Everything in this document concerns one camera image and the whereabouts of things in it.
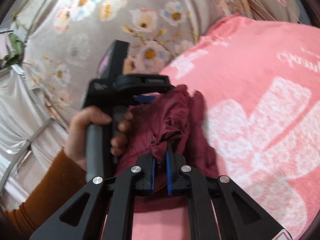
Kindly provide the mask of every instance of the orange-brown sweater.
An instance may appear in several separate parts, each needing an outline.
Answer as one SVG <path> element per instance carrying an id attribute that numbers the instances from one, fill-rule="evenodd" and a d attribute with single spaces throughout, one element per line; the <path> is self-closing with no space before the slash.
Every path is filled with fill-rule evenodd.
<path id="1" fill-rule="evenodd" d="M 20 234 L 29 239 L 85 183 L 85 172 L 61 150 L 28 199 L 19 209 L 4 214 Z"/>

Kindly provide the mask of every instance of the pink bedsheet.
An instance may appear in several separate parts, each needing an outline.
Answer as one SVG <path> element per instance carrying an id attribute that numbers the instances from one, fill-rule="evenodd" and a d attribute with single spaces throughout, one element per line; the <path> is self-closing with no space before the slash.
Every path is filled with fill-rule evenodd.
<path id="1" fill-rule="evenodd" d="M 162 74 L 204 94 L 220 174 L 299 239 L 320 208 L 320 30 L 226 17 Z M 188 232 L 186 209 L 135 214 L 134 240 Z"/>

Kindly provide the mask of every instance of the crumpled fabric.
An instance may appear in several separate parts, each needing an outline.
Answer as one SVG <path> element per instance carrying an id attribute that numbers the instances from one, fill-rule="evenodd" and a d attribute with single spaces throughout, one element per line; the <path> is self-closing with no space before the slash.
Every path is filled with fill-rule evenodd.
<path id="1" fill-rule="evenodd" d="M 204 98 L 196 91 L 191 97 L 186 85 L 162 94 L 146 105 L 131 109 L 134 119 L 128 134 L 127 151 L 119 159 L 115 176 L 135 165 L 141 155 L 151 153 L 156 158 L 155 194 L 137 197 L 135 212 L 172 209 L 186 205 L 183 197 L 169 197 L 166 178 L 167 141 L 173 152 L 184 155 L 188 165 L 204 176 L 217 177 L 216 155 L 202 132 Z"/>

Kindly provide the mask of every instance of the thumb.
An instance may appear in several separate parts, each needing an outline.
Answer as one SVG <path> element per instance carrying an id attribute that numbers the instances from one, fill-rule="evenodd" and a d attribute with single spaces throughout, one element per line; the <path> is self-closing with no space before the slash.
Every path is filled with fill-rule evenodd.
<path id="1" fill-rule="evenodd" d="M 85 128 L 89 124 L 100 124 L 106 125 L 110 124 L 112 118 L 102 112 L 96 106 L 89 106 L 79 112 L 73 119 L 73 125 L 78 128 Z"/>

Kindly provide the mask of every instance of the red and white sticker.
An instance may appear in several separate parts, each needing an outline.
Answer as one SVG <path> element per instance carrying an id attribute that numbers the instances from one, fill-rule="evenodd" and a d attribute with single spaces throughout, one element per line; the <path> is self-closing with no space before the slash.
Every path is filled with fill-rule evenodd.
<path id="1" fill-rule="evenodd" d="M 282 229 L 272 240 L 292 240 L 287 230 Z"/>

